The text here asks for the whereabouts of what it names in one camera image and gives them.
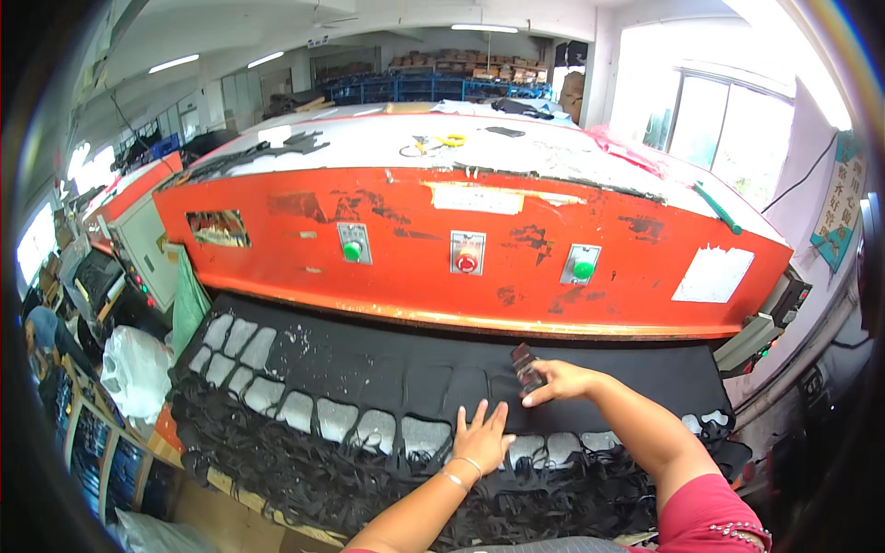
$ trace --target paper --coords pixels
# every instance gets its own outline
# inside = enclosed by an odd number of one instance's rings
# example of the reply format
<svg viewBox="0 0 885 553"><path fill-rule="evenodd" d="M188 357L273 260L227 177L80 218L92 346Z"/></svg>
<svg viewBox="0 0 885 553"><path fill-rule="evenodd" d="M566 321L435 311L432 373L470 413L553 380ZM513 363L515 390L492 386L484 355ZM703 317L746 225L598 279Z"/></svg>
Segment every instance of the paper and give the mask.
<svg viewBox="0 0 885 553"><path fill-rule="evenodd" d="M675 302L728 303L737 285L750 269L755 255L732 248L697 249L695 258L673 293Z"/></svg>
<svg viewBox="0 0 885 553"><path fill-rule="evenodd" d="M441 186L434 190L434 207L516 215L522 211L522 195L482 187Z"/></svg>

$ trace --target red machine panel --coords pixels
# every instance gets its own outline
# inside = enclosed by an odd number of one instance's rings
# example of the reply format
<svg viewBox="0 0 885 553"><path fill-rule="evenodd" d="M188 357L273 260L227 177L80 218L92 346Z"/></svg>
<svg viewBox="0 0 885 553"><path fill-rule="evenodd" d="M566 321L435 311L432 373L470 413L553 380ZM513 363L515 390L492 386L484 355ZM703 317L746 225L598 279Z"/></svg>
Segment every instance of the red machine panel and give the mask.
<svg viewBox="0 0 885 553"><path fill-rule="evenodd" d="M453 206L440 191L454 184L476 205L444 209ZM483 197L494 194L519 199L505 197L500 212L466 211L488 209ZM792 253L641 197L495 173L315 169L210 180L154 198L170 240L186 245L207 286L507 332L729 336L757 312ZM568 267L587 275L569 262L573 244L597 248L586 285L560 282ZM674 301L698 251L715 248L753 254L734 292L724 303Z"/></svg>
<svg viewBox="0 0 885 553"><path fill-rule="evenodd" d="M163 160L155 160L140 167L93 198L83 217L83 226L93 248L112 256L111 236L107 224L116 220L138 198L154 189L160 181L181 170L181 155L175 151Z"/></svg>

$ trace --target green button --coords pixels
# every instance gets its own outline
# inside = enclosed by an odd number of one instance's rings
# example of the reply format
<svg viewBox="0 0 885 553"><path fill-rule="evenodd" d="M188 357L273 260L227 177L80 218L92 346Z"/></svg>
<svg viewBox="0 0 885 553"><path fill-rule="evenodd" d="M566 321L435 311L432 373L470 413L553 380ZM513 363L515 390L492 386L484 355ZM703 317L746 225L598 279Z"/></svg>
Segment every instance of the green button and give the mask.
<svg viewBox="0 0 885 553"><path fill-rule="evenodd" d="M344 244L344 258L348 261L359 261L359 254L362 248L359 242L347 242Z"/></svg>
<svg viewBox="0 0 885 553"><path fill-rule="evenodd" d="M574 264L572 274L574 275L574 278L578 280L586 280L593 276L593 272L595 270L596 268L593 266L592 263L588 263L587 261L579 261L578 263Z"/></svg>

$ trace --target red sleeve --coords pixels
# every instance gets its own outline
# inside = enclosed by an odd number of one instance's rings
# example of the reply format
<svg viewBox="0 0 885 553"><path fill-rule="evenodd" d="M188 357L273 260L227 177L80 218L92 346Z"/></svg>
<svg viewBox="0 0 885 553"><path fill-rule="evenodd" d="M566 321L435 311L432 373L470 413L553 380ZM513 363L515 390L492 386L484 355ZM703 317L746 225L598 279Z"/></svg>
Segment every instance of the red sleeve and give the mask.
<svg viewBox="0 0 885 553"><path fill-rule="evenodd" d="M660 553L758 553L754 543L732 536L738 530L762 538L767 551L772 547L756 513L718 474L698 476L676 490L658 523Z"/></svg>

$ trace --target white plastic bag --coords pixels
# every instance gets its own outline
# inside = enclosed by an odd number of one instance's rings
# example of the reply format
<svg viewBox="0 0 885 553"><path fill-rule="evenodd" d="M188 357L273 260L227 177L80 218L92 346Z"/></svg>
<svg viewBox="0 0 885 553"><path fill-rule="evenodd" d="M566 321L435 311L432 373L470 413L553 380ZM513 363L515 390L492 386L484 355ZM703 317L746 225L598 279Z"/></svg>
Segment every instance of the white plastic bag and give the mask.
<svg viewBox="0 0 885 553"><path fill-rule="evenodd" d="M199 530L186 524L170 524L150 515L115 509L122 528L114 537L126 553L215 553Z"/></svg>
<svg viewBox="0 0 885 553"><path fill-rule="evenodd" d="M103 362L102 386L120 414L156 422L172 387L168 374L172 351L146 332L117 326L104 344Z"/></svg>

